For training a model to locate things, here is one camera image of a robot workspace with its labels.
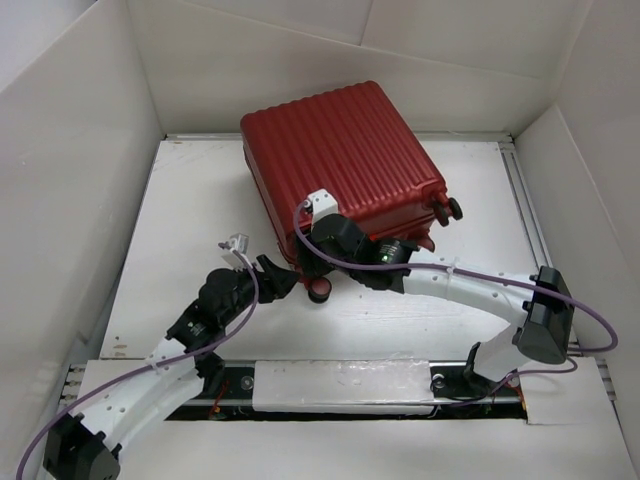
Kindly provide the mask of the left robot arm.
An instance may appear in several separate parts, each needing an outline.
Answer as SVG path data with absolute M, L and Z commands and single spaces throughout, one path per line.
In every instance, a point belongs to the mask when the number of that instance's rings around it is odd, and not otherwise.
M 260 304 L 286 297 L 298 273 L 267 256 L 255 263 L 238 251 L 236 269 L 211 271 L 143 367 L 94 390 L 94 403 L 64 414 L 49 430 L 44 469 L 55 479 L 115 479 L 133 440 L 187 400 L 222 387 L 224 361 L 216 348 L 231 336 L 235 319 L 248 321 Z

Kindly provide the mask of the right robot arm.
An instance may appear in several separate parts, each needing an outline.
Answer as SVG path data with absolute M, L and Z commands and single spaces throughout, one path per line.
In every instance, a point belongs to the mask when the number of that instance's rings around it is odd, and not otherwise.
M 453 399 L 492 395 L 525 365 L 540 364 L 550 373 L 572 371 L 569 337 L 574 307 L 561 274 L 544 267 L 538 273 L 491 275 L 397 239 L 371 239 L 352 220 L 328 214 L 307 230 L 294 229 L 299 262 L 305 271 L 339 271 L 376 291 L 429 296 L 484 311 L 506 322 L 486 341 L 478 341 L 449 388 Z

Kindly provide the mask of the red hard-shell suitcase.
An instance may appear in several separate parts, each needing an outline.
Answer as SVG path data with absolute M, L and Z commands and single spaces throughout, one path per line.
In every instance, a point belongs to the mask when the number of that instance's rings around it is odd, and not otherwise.
M 294 229 L 312 226 L 304 201 L 316 190 L 326 189 L 338 214 L 371 239 L 427 250 L 433 223 L 463 217 L 443 175 L 374 81 L 248 113 L 240 128 L 280 252 L 300 273 Z M 302 275 L 307 287 L 320 278 Z

